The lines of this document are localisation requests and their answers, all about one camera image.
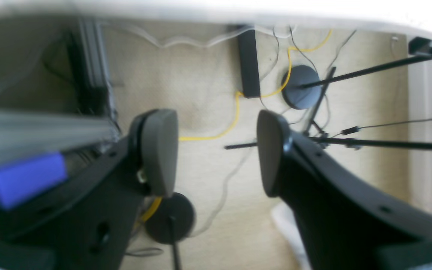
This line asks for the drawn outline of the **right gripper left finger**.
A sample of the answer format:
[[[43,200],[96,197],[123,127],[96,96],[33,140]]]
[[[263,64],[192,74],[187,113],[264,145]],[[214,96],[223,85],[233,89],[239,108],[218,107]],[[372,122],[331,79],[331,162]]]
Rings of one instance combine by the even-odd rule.
[[[76,177],[0,213],[1,270],[117,270],[137,209],[173,193],[178,116],[155,109]]]

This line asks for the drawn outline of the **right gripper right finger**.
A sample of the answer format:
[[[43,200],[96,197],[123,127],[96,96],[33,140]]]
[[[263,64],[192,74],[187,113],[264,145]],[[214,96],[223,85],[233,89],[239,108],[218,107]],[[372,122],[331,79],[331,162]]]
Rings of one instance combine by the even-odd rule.
[[[370,186],[290,129],[257,118],[262,184],[293,211],[314,270],[432,270],[432,214]]]

